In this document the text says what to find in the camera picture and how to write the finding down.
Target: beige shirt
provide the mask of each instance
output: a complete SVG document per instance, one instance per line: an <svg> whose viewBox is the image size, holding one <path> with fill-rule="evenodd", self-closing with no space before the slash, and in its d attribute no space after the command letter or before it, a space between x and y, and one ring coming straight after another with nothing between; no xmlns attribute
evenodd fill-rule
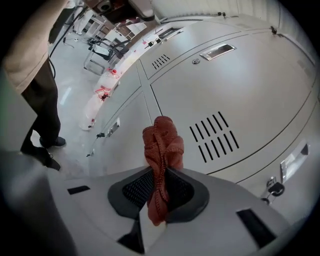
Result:
<svg viewBox="0 0 320 256"><path fill-rule="evenodd" d="M21 94L48 58L48 39L68 0L47 0L29 18L3 60L8 80Z"/></svg>

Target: black shoe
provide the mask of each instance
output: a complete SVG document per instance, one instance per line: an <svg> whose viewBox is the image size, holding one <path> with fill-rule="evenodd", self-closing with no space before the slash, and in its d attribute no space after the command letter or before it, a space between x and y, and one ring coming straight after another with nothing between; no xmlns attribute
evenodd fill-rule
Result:
<svg viewBox="0 0 320 256"><path fill-rule="evenodd" d="M44 166L55 169L57 171L60 170L60 164L58 164L58 162L53 159L52 154L49 154L49 152L45 148L36 147L35 152L36 153L33 156L37 158Z"/></svg>
<svg viewBox="0 0 320 256"><path fill-rule="evenodd" d="M40 141L41 146L44 147L45 149L48 149L52 146L57 147L57 148L61 148L64 145L66 145L66 140L62 137L56 138L56 140L53 144L47 144L41 137L40 137L39 141Z"/></svg>

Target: black mesh pad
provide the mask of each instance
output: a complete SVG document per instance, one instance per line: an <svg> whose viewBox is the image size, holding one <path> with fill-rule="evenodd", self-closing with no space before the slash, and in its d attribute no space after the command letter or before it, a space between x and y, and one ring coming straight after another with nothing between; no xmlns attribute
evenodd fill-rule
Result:
<svg viewBox="0 0 320 256"><path fill-rule="evenodd" d="M154 189L154 175L152 171L140 176L122 189L124 196L141 210Z"/></svg>
<svg viewBox="0 0 320 256"><path fill-rule="evenodd" d="M169 195L169 202L167 204L169 212L183 206L194 196L195 191L193 186L175 175L172 171L166 170L164 178Z"/></svg>
<svg viewBox="0 0 320 256"><path fill-rule="evenodd" d="M167 223L192 221L209 202L209 191L199 181L167 168L164 174L169 195ZM108 191L108 200L123 217L137 219L154 190L153 170L148 167L115 184Z"/></svg>

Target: red cloth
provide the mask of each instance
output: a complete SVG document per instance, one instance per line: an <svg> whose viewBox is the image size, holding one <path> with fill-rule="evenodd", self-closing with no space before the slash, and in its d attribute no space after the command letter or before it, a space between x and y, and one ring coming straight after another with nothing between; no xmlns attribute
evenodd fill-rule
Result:
<svg viewBox="0 0 320 256"><path fill-rule="evenodd" d="M153 169L154 191L147 202L148 217L155 226L165 220L169 196L165 184L166 167L183 168L184 141L167 116L158 116L154 125L142 132L144 156Z"/></svg>

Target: white cabinet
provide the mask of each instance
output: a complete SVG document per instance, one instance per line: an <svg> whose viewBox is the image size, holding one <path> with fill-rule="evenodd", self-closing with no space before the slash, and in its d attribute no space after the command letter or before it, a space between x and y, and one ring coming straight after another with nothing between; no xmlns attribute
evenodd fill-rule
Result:
<svg viewBox="0 0 320 256"><path fill-rule="evenodd" d="M281 162L300 146L301 142L308 144L308 155L294 175L283 185L284 193L279 197L270 196L271 206L281 213L289 223L307 217L313 209L320 195L320 105L317 102L304 129L290 147L277 159L271 162L257 174L239 182L257 197L265 194L267 182L271 177L276 177L281 183Z"/></svg>
<svg viewBox="0 0 320 256"><path fill-rule="evenodd" d="M147 104L143 92L109 122L103 130L110 136L97 138L89 156L89 171L93 176L124 172L141 166L147 166L144 155L142 131L151 126Z"/></svg>
<svg viewBox="0 0 320 256"><path fill-rule="evenodd" d="M204 174L227 171L269 144L310 93L292 66L261 41L243 35L223 43L235 50L208 61L199 54L212 45L151 84L161 113L184 140L184 167Z"/></svg>
<svg viewBox="0 0 320 256"><path fill-rule="evenodd" d="M163 43L154 45L141 56L140 60L145 74L150 79L166 65L193 48L238 32L240 30L235 27L206 21L186 26L167 37Z"/></svg>
<svg viewBox="0 0 320 256"><path fill-rule="evenodd" d="M277 54L282 56L300 75L305 84L311 88L316 78L316 68L303 49L285 36L274 36L271 32L256 33L253 38L263 42Z"/></svg>
<svg viewBox="0 0 320 256"><path fill-rule="evenodd" d="M141 86L137 65L133 64L119 79L118 86L111 97L102 104L93 128L90 130L89 141L93 143L97 134L101 133L120 107Z"/></svg>

